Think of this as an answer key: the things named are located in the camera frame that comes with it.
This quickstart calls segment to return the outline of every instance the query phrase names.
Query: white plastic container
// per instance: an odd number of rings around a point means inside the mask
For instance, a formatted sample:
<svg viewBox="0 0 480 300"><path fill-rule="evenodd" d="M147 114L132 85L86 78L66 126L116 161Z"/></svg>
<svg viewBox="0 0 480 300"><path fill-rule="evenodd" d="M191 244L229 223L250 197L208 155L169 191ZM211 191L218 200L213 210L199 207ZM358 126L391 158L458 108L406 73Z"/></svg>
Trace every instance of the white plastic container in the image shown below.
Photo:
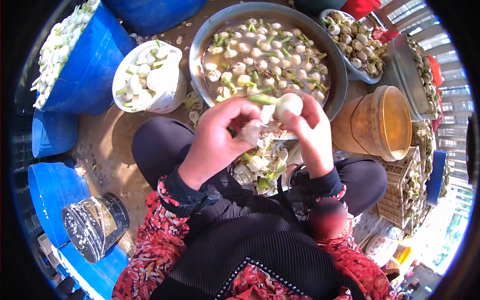
<svg viewBox="0 0 480 300"><path fill-rule="evenodd" d="M135 112L146 110L157 114L166 114L176 110L180 104L185 100L187 94L187 81L185 76L179 69L179 63L182 58L182 51L172 45L169 45L163 41L160 41L162 45L170 48L170 53L167 56L167 61L162 65L160 70L162 71L162 81L164 82L164 89L157 91L155 96L152 97L150 103L144 103L137 108ZM116 91L125 86L125 80L129 75L125 72L129 64L135 64L138 60L138 55L145 48L156 46L156 41L148 41L138 45L122 60L115 72L112 84L112 95L115 104L123 111L132 112L131 108L123 106L127 103L123 99L122 95L116 96Z"/></svg>

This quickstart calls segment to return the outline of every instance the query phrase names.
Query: sleeve cuff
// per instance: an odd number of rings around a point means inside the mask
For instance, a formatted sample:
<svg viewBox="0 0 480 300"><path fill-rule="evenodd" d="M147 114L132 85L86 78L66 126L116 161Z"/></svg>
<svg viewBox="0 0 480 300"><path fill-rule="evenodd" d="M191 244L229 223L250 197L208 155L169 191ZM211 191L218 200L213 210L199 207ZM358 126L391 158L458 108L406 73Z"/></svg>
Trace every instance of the sleeve cuff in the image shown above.
<svg viewBox="0 0 480 300"><path fill-rule="evenodd" d="M325 176L310 179L308 188L315 197L334 197L342 192L343 185L336 167L334 167Z"/></svg>
<svg viewBox="0 0 480 300"><path fill-rule="evenodd" d="M202 199L207 195L207 186L203 184L200 190L196 191L190 188L178 174L178 166L175 166L172 173L164 179L165 191L160 189L160 182L157 188L160 194L162 205L178 217L188 217L200 205Z"/></svg>

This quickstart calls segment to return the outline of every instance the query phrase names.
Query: woman's right hand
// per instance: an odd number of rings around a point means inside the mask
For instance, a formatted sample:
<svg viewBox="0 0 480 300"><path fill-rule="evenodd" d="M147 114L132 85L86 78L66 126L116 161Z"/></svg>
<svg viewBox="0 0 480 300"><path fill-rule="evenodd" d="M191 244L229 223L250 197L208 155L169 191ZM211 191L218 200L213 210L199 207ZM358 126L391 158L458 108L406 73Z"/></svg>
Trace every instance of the woman's right hand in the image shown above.
<svg viewBox="0 0 480 300"><path fill-rule="evenodd" d="M285 126L299 139L310 178L322 177L334 168L330 120L315 98L306 93L296 94L302 97L303 110L300 116L285 112Z"/></svg>

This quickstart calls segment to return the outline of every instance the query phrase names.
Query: hand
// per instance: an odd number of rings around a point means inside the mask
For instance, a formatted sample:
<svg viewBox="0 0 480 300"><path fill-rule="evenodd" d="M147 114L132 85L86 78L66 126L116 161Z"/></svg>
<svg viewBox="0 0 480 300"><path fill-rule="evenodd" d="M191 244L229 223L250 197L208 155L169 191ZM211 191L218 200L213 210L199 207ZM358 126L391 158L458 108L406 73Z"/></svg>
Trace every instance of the hand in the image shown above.
<svg viewBox="0 0 480 300"><path fill-rule="evenodd" d="M330 120L315 98L305 93L296 94L303 99L303 110L300 116L286 112L285 126L299 139L310 178L322 177L334 168Z"/></svg>
<svg viewBox="0 0 480 300"><path fill-rule="evenodd" d="M200 118L187 157L179 166L179 175L192 189L201 185L231 164L242 153L252 149L244 140L234 139L227 130L231 123L258 119L260 109L240 97L227 99L208 109Z"/></svg>

